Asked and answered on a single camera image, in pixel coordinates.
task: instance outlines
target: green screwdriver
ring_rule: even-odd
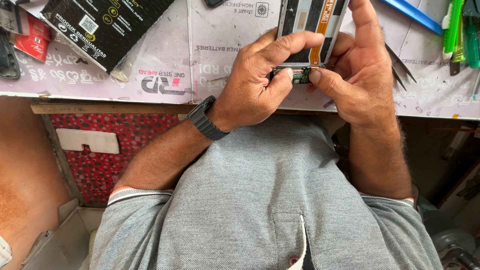
[[[479,37],[477,35],[477,26],[473,23],[472,18],[468,18],[468,25],[465,28],[467,34],[467,50],[468,50],[468,63],[470,68],[480,67],[480,55],[479,55]]]

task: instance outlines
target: black packaging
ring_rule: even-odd
[[[110,74],[174,0],[50,0],[43,19]]]

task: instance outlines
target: smartwatch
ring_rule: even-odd
[[[208,108],[210,108],[210,106],[212,106],[214,102],[214,96],[207,97],[188,114],[188,119],[190,119],[190,121],[203,135],[205,135],[205,137],[217,141],[228,135],[230,132],[221,132],[217,127],[215,127],[214,124],[212,124],[212,122],[210,122],[210,120],[208,120],[208,117],[205,115],[205,112],[208,110]]]

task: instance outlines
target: qr code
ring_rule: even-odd
[[[95,33],[95,31],[98,28],[98,25],[92,19],[90,19],[90,17],[88,17],[88,15],[84,16],[84,18],[80,21],[79,25],[85,31],[87,31],[87,33],[89,33],[91,35],[93,35],[93,33]]]

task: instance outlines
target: wooden edge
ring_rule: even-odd
[[[75,179],[73,178],[70,167],[68,166],[68,161],[65,155],[63,154],[63,149],[60,146],[60,141],[57,137],[57,132],[53,128],[52,121],[48,114],[42,114],[42,120],[47,130],[47,137],[53,145],[53,151],[57,159],[57,163],[61,169],[63,180],[73,198],[78,198],[80,204],[84,204],[85,200],[80,191],[78,190]]]
[[[32,102],[30,107],[35,114],[54,113],[161,113],[187,114],[195,104],[145,104],[145,103],[45,103]],[[282,110],[274,114],[325,115],[335,112],[316,110]]]

